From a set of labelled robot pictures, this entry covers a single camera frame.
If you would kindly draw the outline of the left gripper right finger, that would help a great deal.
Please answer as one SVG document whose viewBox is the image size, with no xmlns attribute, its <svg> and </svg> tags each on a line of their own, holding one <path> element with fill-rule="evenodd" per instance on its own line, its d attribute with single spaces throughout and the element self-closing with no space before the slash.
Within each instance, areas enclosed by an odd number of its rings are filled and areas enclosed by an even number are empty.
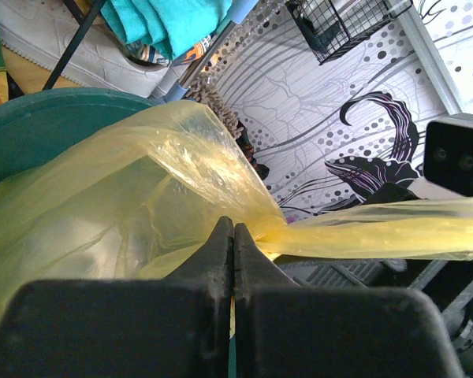
<svg viewBox="0 0 473 378">
<path fill-rule="evenodd" d="M 302 287 L 234 231 L 239 377 L 461 377 L 436 305 L 399 288 Z"/>
</svg>

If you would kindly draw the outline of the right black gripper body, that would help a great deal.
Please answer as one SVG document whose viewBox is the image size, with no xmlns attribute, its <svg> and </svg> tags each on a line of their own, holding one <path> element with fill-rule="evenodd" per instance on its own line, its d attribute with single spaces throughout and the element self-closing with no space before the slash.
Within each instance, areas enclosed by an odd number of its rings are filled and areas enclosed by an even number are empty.
<svg viewBox="0 0 473 378">
<path fill-rule="evenodd" d="M 465 375 L 473 377 L 473 262 L 343 260 L 281 256 L 280 268 L 302 286 L 402 287 L 429 295 L 444 318 Z"/>
</svg>

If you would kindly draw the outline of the teal plastic trash bin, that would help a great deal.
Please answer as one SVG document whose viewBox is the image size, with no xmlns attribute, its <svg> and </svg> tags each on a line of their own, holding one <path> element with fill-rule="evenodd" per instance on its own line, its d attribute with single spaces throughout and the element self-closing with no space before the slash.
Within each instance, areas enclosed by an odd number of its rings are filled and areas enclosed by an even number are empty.
<svg viewBox="0 0 473 378">
<path fill-rule="evenodd" d="M 157 104 L 134 94 L 88 87 L 10 100 L 0 105 L 0 182 L 44 165 L 98 130 Z"/>
</svg>

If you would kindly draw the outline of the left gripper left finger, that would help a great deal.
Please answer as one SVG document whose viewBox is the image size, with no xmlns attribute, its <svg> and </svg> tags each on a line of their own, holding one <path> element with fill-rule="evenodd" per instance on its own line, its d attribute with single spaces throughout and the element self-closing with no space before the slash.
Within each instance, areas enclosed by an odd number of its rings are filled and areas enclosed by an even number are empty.
<svg viewBox="0 0 473 378">
<path fill-rule="evenodd" d="M 160 280 L 37 280 L 0 322 L 0 377 L 225 377 L 233 222 Z"/>
</svg>

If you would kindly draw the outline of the yellow translucent trash bag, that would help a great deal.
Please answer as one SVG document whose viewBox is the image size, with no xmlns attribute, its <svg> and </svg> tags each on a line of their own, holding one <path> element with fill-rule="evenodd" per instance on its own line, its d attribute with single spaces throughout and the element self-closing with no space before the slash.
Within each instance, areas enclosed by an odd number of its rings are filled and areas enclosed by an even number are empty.
<svg viewBox="0 0 473 378">
<path fill-rule="evenodd" d="M 153 106 L 0 182 L 0 320 L 40 279 L 161 279 L 221 217 L 269 258 L 473 260 L 473 198 L 357 206 L 289 223 L 206 106 Z"/>
</svg>

